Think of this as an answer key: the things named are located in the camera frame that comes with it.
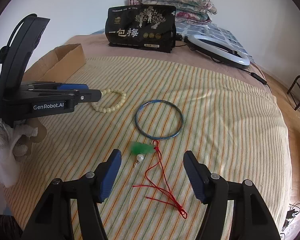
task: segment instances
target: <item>cardboard box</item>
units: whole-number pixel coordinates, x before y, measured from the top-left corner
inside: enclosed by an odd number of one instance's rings
[[[22,81],[66,82],[86,63],[81,44],[56,47],[29,68]]]

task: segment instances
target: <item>gold seal emblem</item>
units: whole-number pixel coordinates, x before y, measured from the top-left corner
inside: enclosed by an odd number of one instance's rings
[[[117,17],[114,19],[114,24],[119,24],[120,23],[121,18]]]

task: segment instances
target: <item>label sticker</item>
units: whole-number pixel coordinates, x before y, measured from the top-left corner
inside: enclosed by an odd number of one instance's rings
[[[145,44],[145,47],[159,48],[160,45],[155,45],[155,44]]]

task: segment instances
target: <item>pink fabric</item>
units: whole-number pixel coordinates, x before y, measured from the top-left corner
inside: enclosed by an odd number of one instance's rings
[[[215,63],[210,57],[198,51],[191,51],[188,46],[175,47],[172,49],[171,53],[122,47],[110,47],[108,46],[109,42],[105,34],[78,35],[70,38],[65,44],[75,43],[80,43],[82,45],[86,58],[100,56],[130,56],[177,62],[222,73],[270,93],[270,90],[267,86],[261,84],[255,78],[250,76],[249,73],[234,67],[229,67],[222,63]],[[184,43],[181,41],[176,42],[177,46],[182,44]],[[255,65],[250,64],[247,70],[264,78],[263,73],[259,71]]]

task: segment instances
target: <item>folded quilt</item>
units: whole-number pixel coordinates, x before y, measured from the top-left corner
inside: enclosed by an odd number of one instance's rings
[[[210,0],[130,0],[130,5],[137,4],[173,5],[177,8],[176,21],[189,24],[209,24],[209,13],[217,13]]]

